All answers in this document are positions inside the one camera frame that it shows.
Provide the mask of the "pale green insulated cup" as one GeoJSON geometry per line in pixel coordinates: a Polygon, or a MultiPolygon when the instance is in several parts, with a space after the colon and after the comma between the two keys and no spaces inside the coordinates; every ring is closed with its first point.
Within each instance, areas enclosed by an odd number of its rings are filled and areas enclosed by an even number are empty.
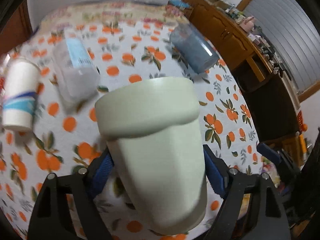
{"type": "Polygon", "coordinates": [[[207,186],[193,83],[143,80],[95,103],[100,135],[136,210],[150,228],[176,235],[206,213],[207,186]]]}

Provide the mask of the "blue translucent plastic cup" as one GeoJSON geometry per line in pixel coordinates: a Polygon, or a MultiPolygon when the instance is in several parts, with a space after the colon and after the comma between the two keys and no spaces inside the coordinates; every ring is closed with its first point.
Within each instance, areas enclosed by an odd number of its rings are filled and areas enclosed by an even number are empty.
{"type": "Polygon", "coordinates": [[[213,47],[190,23],[179,23],[171,32],[169,40],[197,74],[204,73],[219,60],[213,47]]]}

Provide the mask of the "white paper cup blue stripes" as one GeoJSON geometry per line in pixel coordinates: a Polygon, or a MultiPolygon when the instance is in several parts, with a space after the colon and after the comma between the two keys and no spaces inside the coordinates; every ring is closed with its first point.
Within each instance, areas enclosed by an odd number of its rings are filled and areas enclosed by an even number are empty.
{"type": "Polygon", "coordinates": [[[2,105],[5,129],[32,130],[40,76],[40,68],[24,57],[9,61],[2,105]]]}

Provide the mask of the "wooden sideboard cabinet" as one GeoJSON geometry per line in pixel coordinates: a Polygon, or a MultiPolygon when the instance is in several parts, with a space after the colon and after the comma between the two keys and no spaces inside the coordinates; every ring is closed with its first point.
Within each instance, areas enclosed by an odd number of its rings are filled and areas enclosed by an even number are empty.
{"type": "Polygon", "coordinates": [[[283,67],[272,67],[247,33],[220,7],[205,0],[183,0],[189,21],[215,46],[247,102],[259,140],[284,149],[301,166],[305,147],[298,119],[300,102],[283,67]]]}

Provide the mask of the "pink kettle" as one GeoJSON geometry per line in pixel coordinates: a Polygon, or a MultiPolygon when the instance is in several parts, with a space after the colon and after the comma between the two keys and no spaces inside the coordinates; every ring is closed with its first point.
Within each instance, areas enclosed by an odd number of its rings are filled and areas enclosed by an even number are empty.
{"type": "Polygon", "coordinates": [[[250,33],[252,29],[254,28],[254,23],[255,23],[255,17],[250,16],[245,18],[239,26],[247,33],[250,33]]]}

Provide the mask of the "grey window blind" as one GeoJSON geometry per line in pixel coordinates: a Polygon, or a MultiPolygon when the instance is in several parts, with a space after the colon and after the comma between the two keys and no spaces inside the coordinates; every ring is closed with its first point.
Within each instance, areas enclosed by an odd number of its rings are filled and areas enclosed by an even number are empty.
{"type": "Polygon", "coordinates": [[[251,0],[244,13],[255,17],[300,92],[319,80],[319,33],[295,0],[251,0]]]}

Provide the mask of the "frosted plastic bottle blue label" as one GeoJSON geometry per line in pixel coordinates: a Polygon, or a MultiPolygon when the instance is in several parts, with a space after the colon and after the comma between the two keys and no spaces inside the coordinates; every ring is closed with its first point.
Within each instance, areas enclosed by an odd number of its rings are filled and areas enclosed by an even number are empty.
{"type": "Polygon", "coordinates": [[[82,39],[73,31],[64,32],[64,39],[53,49],[53,59],[59,91],[65,101],[78,103],[96,92],[100,74],[82,39]]]}

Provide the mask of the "blue plastic bag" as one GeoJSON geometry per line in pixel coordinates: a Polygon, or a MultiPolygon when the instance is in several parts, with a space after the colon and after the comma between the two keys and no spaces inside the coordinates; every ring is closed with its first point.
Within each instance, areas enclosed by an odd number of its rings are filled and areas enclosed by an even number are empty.
{"type": "Polygon", "coordinates": [[[172,5],[172,6],[175,6],[175,7],[179,8],[179,9],[182,9],[182,10],[190,8],[190,5],[188,3],[185,3],[185,2],[183,2],[181,0],[169,0],[168,4],[172,5]]]}

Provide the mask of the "brown louvered wardrobe door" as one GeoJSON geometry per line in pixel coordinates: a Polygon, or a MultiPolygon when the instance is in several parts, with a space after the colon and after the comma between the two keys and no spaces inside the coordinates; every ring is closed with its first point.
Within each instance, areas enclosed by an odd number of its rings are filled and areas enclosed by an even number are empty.
{"type": "Polygon", "coordinates": [[[1,31],[1,54],[27,41],[32,33],[27,0],[24,0],[1,31]]]}

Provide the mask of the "floral bed quilt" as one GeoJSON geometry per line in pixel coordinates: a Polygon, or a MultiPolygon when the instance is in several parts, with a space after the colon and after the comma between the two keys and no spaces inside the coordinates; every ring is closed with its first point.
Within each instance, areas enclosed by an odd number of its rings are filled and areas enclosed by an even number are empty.
{"type": "Polygon", "coordinates": [[[78,3],[61,7],[45,16],[40,31],[61,30],[86,24],[109,24],[125,22],[130,25],[137,21],[176,26],[188,22],[177,7],[172,5],[150,5],[133,1],[102,1],[78,3]]]}

